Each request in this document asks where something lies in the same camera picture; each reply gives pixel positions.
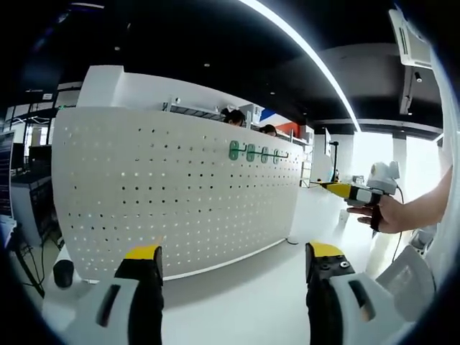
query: black hair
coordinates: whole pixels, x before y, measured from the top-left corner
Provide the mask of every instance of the black hair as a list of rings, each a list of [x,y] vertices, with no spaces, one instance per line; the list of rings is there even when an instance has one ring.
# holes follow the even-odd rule
[[[266,124],[265,126],[261,127],[259,129],[259,132],[265,133],[265,134],[268,134],[268,133],[275,133],[275,135],[277,134],[275,126],[271,124]]]
[[[246,121],[246,117],[241,110],[235,109],[235,110],[229,111],[228,109],[224,109],[221,112],[221,114],[225,115],[224,122],[226,124],[228,124],[230,121],[233,122],[234,124],[237,124],[238,122],[241,122],[241,124],[243,124],[243,122]]]

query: white pegboard partition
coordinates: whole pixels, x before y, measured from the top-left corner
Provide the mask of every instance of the white pegboard partition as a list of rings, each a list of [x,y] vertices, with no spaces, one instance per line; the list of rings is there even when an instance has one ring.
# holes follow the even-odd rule
[[[289,158],[232,161],[232,140]],[[160,235],[166,277],[257,252],[289,234],[301,159],[295,144],[193,116],[61,110],[52,182],[70,257],[83,279],[100,280]]]

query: black handle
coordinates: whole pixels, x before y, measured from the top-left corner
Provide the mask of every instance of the black handle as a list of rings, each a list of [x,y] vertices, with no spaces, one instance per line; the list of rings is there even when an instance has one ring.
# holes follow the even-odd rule
[[[379,231],[380,221],[382,220],[382,214],[380,213],[380,207],[374,206],[372,210],[372,218],[371,218],[371,229],[374,231]]]

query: desk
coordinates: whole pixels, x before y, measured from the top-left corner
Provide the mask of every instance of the desk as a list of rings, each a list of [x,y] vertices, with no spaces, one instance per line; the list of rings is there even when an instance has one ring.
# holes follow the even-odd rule
[[[13,177],[11,203],[14,218],[22,225],[28,245],[38,247],[54,208],[51,176],[27,173]]]

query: person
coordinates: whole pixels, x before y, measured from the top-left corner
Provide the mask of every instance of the person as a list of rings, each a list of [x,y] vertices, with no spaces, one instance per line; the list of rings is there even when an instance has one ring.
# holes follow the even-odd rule
[[[276,132],[276,128],[275,126],[271,125],[271,124],[267,124],[263,127],[261,127],[259,129],[259,132],[261,133],[264,133],[264,134],[268,134],[272,137],[276,137],[277,136],[277,132]]]
[[[225,115],[224,122],[226,124],[231,124],[233,126],[241,127],[246,121],[246,117],[241,110],[232,110],[224,109],[221,114]]]
[[[379,231],[386,234],[396,234],[439,223],[446,211],[451,180],[452,167],[431,192],[414,201],[400,203],[388,195],[382,196],[379,203],[382,214]],[[358,218],[360,223],[371,224],[371,208],[351,207],[347,211],[363,215],[364,217]]]

